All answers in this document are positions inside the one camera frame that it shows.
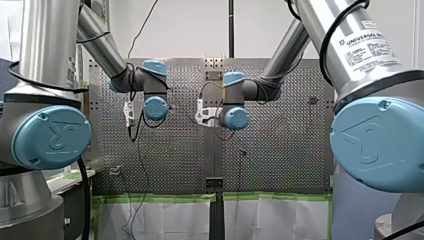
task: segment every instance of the perforated metal panel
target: perforated metal panel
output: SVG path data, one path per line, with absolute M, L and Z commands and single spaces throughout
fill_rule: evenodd
M 225 70 L 255 79 L 266 62 L 226 60 Z M 249 127 L 223 145 L 224 191 L 328 192 L 332 100 L 317 61 L 306 60 L 286 78 L 280 100 L 246 103 Z
M 90 69 L 94 84 L 99 84 L 98 94 L 96 89 L 92 94 L 98 99 L 91 100 L 98 102 L 97 111 L 93 109 L 91 114 L 97 115 L 98 123 L 99 142 L 93 148 L 99 149 L 99 161 L 102 163 L 94 182 L 95 194 L 205 191 L 203 132 L 189 118 L 193 118 L 196 110 L 195 99 L 202 85 L 203 63 L 201 60 L 189 64 L 169 61 L 167 65 L 167 81 L 173 88 L 172 92 L 168 92 L 172 109 L 160 128 L 141 127 L 139 142 L 136 143 L 129 140 L 122 112 L 128 95 L 113 93 L 103 72 L 94 66 Z M 138 152 L 149 177 L 148 188 Z M 121 174 L 110 175 L 110 169 L 118 166 Z
M 99 170 L 95 194 L 205 192 L 206 177 L 211 174 L 223 177 L 225 191 L 328 193 L 333 165 L 328 142 L 333 91 L 322 80 L 318 61 L 301 63 L 287 78 L 279 101 L 264 106 L 246 103 L 251 115 L 249 128 L 224 144 L 217 139 L 209 141 L 215 138 L 213 131 L 190 120 L 205 83 L 204 59 L 169 59 L 165 63 L 173 109 L 163 126 L 144 127 L 140 133 L 139 152 L 149 188 L 137 143 L 130 142 L 125 127 L 122 108 L 128 96 L 110 91 L 102 71 L 94 63 L 90 68 L 92 154 Z M 256 78 L 266 63 L 266 59 L 226 59 L 224 68 Z M 222 96 L 219 91 L 206 92 Z M 308 104 L 310 97 L 318 98 L 318 103 Z M 110 175 L 118 166 L 121 174 Z

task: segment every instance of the wire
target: wire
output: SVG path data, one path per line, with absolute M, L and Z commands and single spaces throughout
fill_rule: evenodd
M 88 92 L 88 89 L 86 89 L 86 88 L 64 88 L 64 87 L 59 87 L 59 86 L 55 86 L 55 85 L 50 85 L 50 84 L 30 80 L 28 78 L 25 78 L 21 74 L 15 72 L 13 70 L 13 68 L 15 68 L 16 66 L 19 66 L 19 61 L 14 62 L 14 63 L 9 65 L 9 67 L 7 68 L 7 71 L 9 72 L 9 74 L 12 75 L 13 77 L 25 82 L 25 83 L 30 84 L 30 85 L 33 85 L 33 86 L 36 86 L 36 87 L 42 87 L 42 88 L 64 91 L 64 92 L 73 92 L 75 94 Z
M 81 11 L 82 11 L 82 8 L 84 7 L 84 4 L 85 4 L 85 3 L 84 3 L 84 1 L 83 1 L 83 0 L 81 0 L 81 1 L 80 1 L 80 6 L 79 6 L 79 8 L 78 8 L 78 16 L 79 16 L 79 15 L 81 15 Z
M 141 137 L 140 137 L 140 134 L 139 133 L 141 133 L 141 131 L 143 130 L 142 128 L 140 129 L 141 118 L 142 118 L 143 115 L 144 115 L 143 112 L 141 112 L 140 119 L 139 119 L 138 124 L 137 124 L 137 130 L 136 130 L 137 133 L 136 133 L 135 139 L 138 139 L 137 140 L 137 154 L 138 154 L 138 160 L 140 161 L 142 170 L 144 172 L 144 176 L 146 177 L 146 183 L 147 183 L 146 189 L 150 189 L 150 180 L 149 180 L 149 177 L 147 175 L 147 170 L 146 170 L 146 167 L 144 165 L 144 162 L 143 162 L 143 159 L 142 159 L 141 153 L 140 153 L 141 152 L 140 151 L 140 140 L 141 140 Z M 142 201 L 140 202 L 139 206 L 137 206 L 134 214 L 132 212 L 132 207 L 131 207 L 131 202 L 130 202 L 130 216 L 127 219 L 127 222 L 125 223 L 125 225 L 123 225 L 121 227 L 121 230 L 124 231 L 129 237 L 131 237 L 132 240 L 137 240 L 135 238 L 135 236 L 134 236 L 133 226 L 134 226 L 135 217 L 138 214 L 138 212 L 140 211 L 140 209 L 141 209 L 141 207 L 142 207 L 142 205 L 144 203 L 144 200 L 146 198 L 146 195 L 147 195 L 147 192 L 144 193 L 143 198 L 142 198 Z M 130 225 L 130 232 L 125 229 L 126 227 L 128 227 L 128 225 Z
M 331 86 L 333 86 L 332 81 L 330 79 L 330 77 L 328 76 L 327 73 L 327 68 L 326 68 L 326 58 L 327 58 L 327 50 L 328 47 L 330 45 L 330 41 L 331 41 L 331 37 L 333 36 L 334 32 L 336 31 L 336 29 L 339 27 L 339 25 L 341 24 L 342 21 L 344 21 L 344 19 L 350 14 L 352 13 L 355 8 L 361 4 L 365 4 L 364 8 L 367 9 L 370 5 L 370 1 L 369 0 L 357 0 L 356 2 L 354 2 L 353 4 L 351 4 L 349 7 L 347 7 L 345 10 L 343 10 L 334 20 L 333 24 L 331 24 L 330 28 L 328 29 L 327 33 L 324 36 L 324 40 L 322 42 L 321 45 L 321 50 L 320 50 L 320 69 L 321 72 L 324 76 L 324 79 L 327 81 L 328 84 L 330 84 Z M 388 237 L 383 238 L 382 240 L 393 240 L 396 238 L 399 238 L 405 234 L 408 234 L 412 231 L 415 231 L 419 228 L 424 227 L 424 221 L 415 223 L 409 227 L 406 227 Z
M 204 90 L 205 90 L 205 88 L 206 88 L 208 85 L 210 85 L 210 84 L 213 84 L 214 86 L 216 86 L 216 87 L 218 87 L 218 88 L 220 88 L 220 89 L 222 89 L 222 88 L 223 88 L 221 85 L 219 85 L 219 84 L 218 84 L 218 83 L 216 83 L 216 82 L 206 82 L 205 84 L 203 84 L 202 88 L 200 89 L 200 92 L 199 92 L 199 98 L 202 98 L 202 96 L 203 96 L 203 91 L 204 91 Z
M 406 227 L 406 228 L 404 228 L 402 230 L 399 230 L 398 232 L 395 232 L 392 235 L 383 238 L 382 240 L 393 240 L 393 239 L 399 238 L 399 237 L 401 237 L 401 236 L 403 236 L 405 234 L 408 234 L 408 233 L 410 233 L 412 231 L 415 231 L 415 230 L 417 230 L 419 228 L 422 228 L 422 227 L 424 227 L 424 221 L 421 221 L 421 222 L 417 222 L 415 224 L 412 224 L 411 226 Z
M 287 5 L 288 5 L 289 10 L 290 10 L 291 14 L 293 15 L 293 17 L 296 18 L 299 21 L 302 21 L 299 14 L 297 14 L 296 11 L 294 11 L 292 0 L 286 0 L 286 1 L 287 1 Z
M 141 199 L 141 202 L 140 202 L 140 204 L 139 204 L 139 206 L 137 207 L 137 209 L 135 210 L 135 212 L 134 212 L 134 217 L 133 217 L 133 219 L 132 219 L 132 221 L 131 221 L 131 227 L 130 227 L 130 229 L 131 229 L 131 234 L 132 234 L 132 237 L 135 239 L 135 237 L 134 237 L 134 221 L 135 221 L 135 217 L 137 216 L 137 214 L 138 214 L 138 212 L 140 211 L 140 209 L 143 207 L 143 203 L 144 203 L 144 201 L 146 200 L 146 196 L 147 196 L 147 191 L 150 189 L 150 179 L 149 179 L 149 175 L 147 174 L 147 169 L 146 169 L 146 166 L 144 165 L 144 162 L 143 162 L 143 159 L 142 159 L 142 157 L 141 157 L 141 150 L 140 150 L 140 137 L 138 138 L 138 141 L 137 141 L 137 153 L 138 153 L 138 160 L 140 161 L 140 164 L 141 164 L 141 168 L 142 168 L 142 170 L 143 170 L 143 173 L 144 173 L 144 176 L 146 177 L 146 192 L 143 194 L 143 198 Z
M 146 118 L 144 117 L 144 114 L 142 115 L 142 117 L 143 117 L 144 125 L 146 125 L 148 128 L 158 128 L 158 127 L 160 127 L 160 126 L 161 126 L 161 125 L 165 122 L 165 120 L 166 120 L 166 118 L 164 118 L 164 119 L 162 119 L 162 121 L 161 121 L 160 123 L 158 123 L 157 125 L 149 125 L 149 124 L 147 123 Z
M 251 81 L 251 82 L 255 83 L 261 89 L 262 93 L 265 95 L 265 102 L 256 101 L 259 105 L 265 105 L 269 102 L 268 92 L 266 91 L 262 82 L 260 82 L 258 80 L 252 80 L 252 79 L 245 79 L 245 81 Z
M 137 140 L 138 134 L 139 134 L 139 130 L 140 130 L 140 125 L 141 125 L 141 118 L 144 116 L 144 112 L 143 110 L 141 110 L 140 113 L 140 118 L 138 119 L 138 123 L 137 123 L 137 130 L 135 131 L 135 137 L 132 137 L 132 130 L 131 130 L 131 126 L 128 127 L 128 136 L 131 140 L 131 142 L 135 142 Z
M 218 105 L 218 108 L 216 109 L 216 112 L 215 112 L 215 119 L 217 119 L 217 121 L 219 122 L 219 119 L 220 119 L 220 116 L 221 116 L 221 114 L 222 114 L 222 111 L 219 113 L 219 116 L 217 115 L 217 113 L 218 113 L 218 110 L 219 110 L 219 108 L 220 107 L 222 107 L 222 105 L 224 104 L 224 102 L 221 100 L 221 102 L 219 103 L 219 105 Z M 219 136 L 219 134 L 216 132 L 216 128 L 214 127 L 213 128 L 213 132 L 214 132 L 214 134 L 215 134 L 215 136 L 221 141 L 221 142 L 227 142 L 227 141 L 230 141 L 233 137 L 234 137 L 234 135 L 235 135 L 235 133 L 236 133 L 236 131 L 234 130 L 234 131 L 232 131 L 231 132 L 231 134 L 230 134 L 230 136 L 228 137 L 228 138 L 223 138 L 223 137 L 221 137 L 221 136 Z
M 82 157 L 78 158 L 77 162 L 81 172 L 82 185 L 84 187 L 84 229 L 82 231 L 81 240 L 88 240 L 90 237 L 91 221 L 90 184 L 88 182 L 87 169 L 85 168 Z
M 150 8 L 149 14 L 147 14 L 147 17 L 146 17 L 146 19 L 144 20 L 144 23 L 143 23 L 143 25 L 141 26 L 140 31 L 137 33 L 137 35 L 136 35 L 136 36 L 134 37 L 134 39 L 133 39 L 133 42 L 132 42 L 131 48 L 130 48 L 130 50 L 128 51 L 128 57 L 127 57 L 127 58 L 130 58 L 130 57 L 131 57 L 131 52 L 132 52 L 132 50 L 134 49 L 135 42 L 137 41 L 137 38 L 138 38 L 138 37 L 141 35 L 141 33 L 143 32 L 143 29 L 144 29 L 144 27 L 146 26 L 146 23 L 147 23 L 147 21 L 149 20 L 150 15 L 152 15 L 153 9 L 155 9 L 155 6 L 156 6 L 156 4 L 157 4 L 158 2 L 159 2 L 159 0 L 156 0 L 156 1 L 155 1 L 155 3 L 153 3 L 152 8 Z
M 128 76 L 128 85 L 130 86 L 130 101 L 134 101 L 135 97 L 137 96 L 137 91 L 134 88 L 134 81 L 135 81 L 135 66 L 132 63 L 127 63 L 127 66 L 131 66 L 131 73 Z
M 197 121 L 196 120 L 194 120 L 193 118 L 191 118 L 190 117 L 190 114 L 188 114 L 188 112 L 185 110 L 185 108 L 183 108 L 182 107 L 182 104 L 181 104 L 181 102 L 180 102 L 180 100 L 175 96 L 175 94 L 174 94 L 174 90 L 172 89 L 172 88 L 170 88 L 170 91 L 171 91 L 171 94 L 172 94 L 172 100 L 175 100 L 175 101 L 177 101 L 177 104 L 178 104 L 178 107 L 181 107 L 182 109 L 183 109 L 183 111 L 184 111 L 184 115 L 192 122 L 192 123 L 194 123 L 194 124 L 196 124 L 197 126 L 198 126 L 198 124 L 197 124 Z
M 336 29 L 339 27 L 339 25 L 345 20 L 345 18 L 351 14 L 357 6 L 365 4 L 364 8 L 368 8 L 370 5 L 369 0 L 357 0 L 356 2 L 352 3 L 349 7 L 347 7 L 345 10 L 343 10 L 334 20 L 333 24 L 331 24 L 330 28 L 328 29 L 327 33 L 324 36 L 324 39 L 322 41 L 321 50 L 319 53 L 319 67 L 321 69 L 321 73 L 324 77 L 324 80 L 333 86 L 333 83 L 327 73 L 327 50 L 330 45 L 331 37 L 333 36 Z
M 101 37 L 104 37 L 104 36 L 108 35 L 108 34 L 110 34 L 110 32 L 104 32 L 104 33 L 102 33 L 100 35 L 97 35 L 95 37 L 88 38 L 88 39 L 85 39 L 85 40 L 78 40 L 77 39 L 77 43 L 78 44 L 84 44 L 84 43 L 92 42 L 92 41 L 95 41 L 95 40 L 97 40 L 97 39 L 99 39 Z

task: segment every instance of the light blue joint cap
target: light blue joint cap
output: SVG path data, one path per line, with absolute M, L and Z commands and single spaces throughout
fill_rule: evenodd
M 144 114 L 152 121 L 162 121 L 168 114 L 168 104 L 161 97 L 149 97 L 144 103 Z
M 90 140 L 90 123 L 80 111 L 52 106 L 23 121 L 11 150 L 15 160 L 28 169 L 59 169 L 74 163 Z
M 246 109 L 235 107 L 225 114 L 224 120 L 228 129 L 241 130 L 249 125 L 250 117 Z
M 331 147 L 357 181 L 386 192 L 424 192 L 424 108 L 389 97 L 356 100 L 333 121 Z
M 141 68 L 151 73 L 166 76 L 166 65 L 158 60 L 146 60 Z
M 228 72 L 224 74 L 224 87 L 234 85 L 246 79 L 246 75 L 242 72 Z
M 110 90 L 116 92 L 116 93 L 126 93 L 127 91 L 124 91 L 122 89 L 119 89 L 118 86 L 116 86 L 116 84 L 114 84 L 112 81 L 109 81 L 109 88 Z

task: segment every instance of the white wall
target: white wall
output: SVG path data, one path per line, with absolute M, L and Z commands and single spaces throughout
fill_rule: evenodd
M 154 0 L 109 1 L 111 31 L 121 53 L 126 56 Z M 415 5 L 419 1 L 373 0 L 369 9 L 379 29 L 407 66 L 413 66 Z M 227 14 L 228 0 L 160 0 L 132 56 L 228 56 Z M 283 0 L 235 0 L 236 57 L 270 57 L 291 20 Z M 318 57 L 312 45 L 305 57 Z
M 127 56 L 154 0 L 109 0 L 110 28 Z M 219 57 L 228 52 L 226 0 L 159 0 L 132 57 Z

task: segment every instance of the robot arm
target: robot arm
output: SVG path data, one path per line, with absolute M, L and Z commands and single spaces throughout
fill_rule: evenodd
M 367 14 L 367 3 L 294 1 L 301 22 L 294 20 L 262 77 L 247 81 L 242 73 L 224 76 L 220 123 L 242 129 L 248 124 L 244 101 L 277 99 L 283 77 L 310 38 L 320 53 L 323 75 L 338 94 L 330 135 L 338 162 L 369 187 L 420 192 L 424 150 L 416 143 L 424 142 L 424 72 L 401 64 Z
M 21 82 L 5 93 L 0 170 L 63 168 L 87 148 L 90 124 L 72 92 L 76 35 L 110 77 L 113 91 L 144 91 L 144 116 L 153 121 L 166 118 L 166 67 L 162 62 L 145 61 L 140 68 L 125 63 L 112 36 L 103 34 L 89 8 L 83 6 L 78 14 L 79 1 L 27 0 L 24 4 L 21 61 L 19 70 L 13 71 L 23 79 L 69 91 Z
M 230 130 L 244 129 L 249 123 L 244 101 L 278 100 L 284 77 L 297 67 L 309 42 L 310 38 L 304 25 L 293 20 L 258 80 L 246 79 L 240 72 L 225 74 L 220 125 Z
M 144 91 L 144 116 L 163 121 L 168 113 L 166 66 L 155 60 L 145 61 L 141 68 L 126 63 L 120 56 L 110 33 L 96 22 L 90 9 L 83 5 L 77 38 L 110 78 L 110 89 L 117 93 Z

